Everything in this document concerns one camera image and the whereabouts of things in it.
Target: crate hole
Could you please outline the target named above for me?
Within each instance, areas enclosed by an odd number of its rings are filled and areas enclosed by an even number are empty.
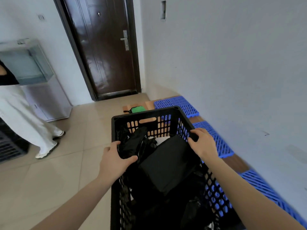
[[[139,123],[142,124],[142,123],[149,123],[149,122],[153,122],[153,121],[156,121],[157,118],[156,117],[153,117],[153,118],[148,118],[148,119],[141,119],[139,120]]]

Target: door panel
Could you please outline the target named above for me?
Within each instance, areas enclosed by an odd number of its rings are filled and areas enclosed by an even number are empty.
[[[136,90],[124,0],[65,0],[99,95]]]

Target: white pants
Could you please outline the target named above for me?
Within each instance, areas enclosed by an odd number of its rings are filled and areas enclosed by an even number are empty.
[[[40,153],[52,149],[62,130],[37,117],[19,85],[0,85],[0,117],[20,137],[40,147]]]

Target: shoe sole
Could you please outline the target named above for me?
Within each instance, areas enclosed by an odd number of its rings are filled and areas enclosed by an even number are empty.
[[[58,146],[59,146],[59,142],[57,142],[57,143],[56,143],[56,146],[54,146],[44,157],[37,158],[37,159],[40,160],[40,159],[43,159],[43,158],[47,157],[47,156],[48,156],[50,153],[52,153],[52,151],[55,150],[56,147],[58,147]]]
[[[66,135],[66,131],[64,131],[63,135],[61,135],[61,136],[53,137],[52,140],[61,139],[64,135]]]

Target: black shirt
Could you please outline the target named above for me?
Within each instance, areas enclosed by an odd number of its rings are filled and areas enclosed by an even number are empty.
[[[0,61],[0,65],[6,70],[7,73],[6,75],[0,75],[0,85],[18,85],[19,82],[2,61]]]

